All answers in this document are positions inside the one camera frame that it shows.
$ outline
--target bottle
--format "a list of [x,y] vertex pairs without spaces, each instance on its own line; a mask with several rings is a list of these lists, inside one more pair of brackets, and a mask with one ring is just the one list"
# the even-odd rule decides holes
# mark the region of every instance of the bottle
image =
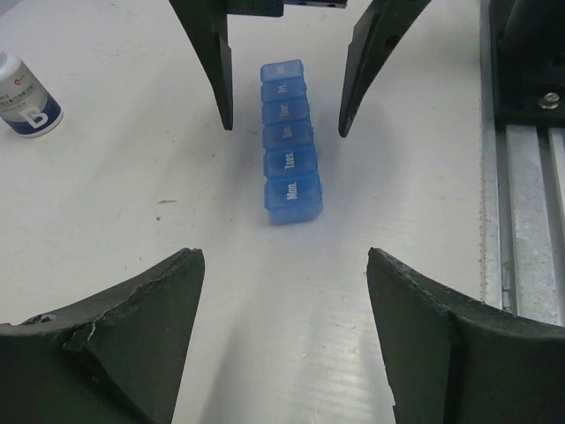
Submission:
[[63,111],[21,59],[0,49],[0,117],[22,137],[55,128]]

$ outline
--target blue plastic box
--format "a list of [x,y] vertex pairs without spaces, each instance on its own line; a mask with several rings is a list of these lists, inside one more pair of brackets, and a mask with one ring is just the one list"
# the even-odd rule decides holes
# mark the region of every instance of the blue plastic box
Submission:
[[281,122],[309,119],[310,105],[305,97],[299,97],[284,102],[263,103],[261,112],[263,125],[279,124]]
[[268,179],[317,175],[318,158],[313,146],[266,152],[263,173]]
[[314,130],[310,119],[267,125],[263,128],[263,148],[296,148],[314,144]]
[[300,60],[289,60],[261,66],[261,82],[304,78],[304,66]]
[[280,102],[296,97],[306,98],[306,83],[303,78],[264,82],[261,86],[263,102]]
[[316,174],[268,180],[265,208],[276,224],[313,220],[323,209],[320,178]]

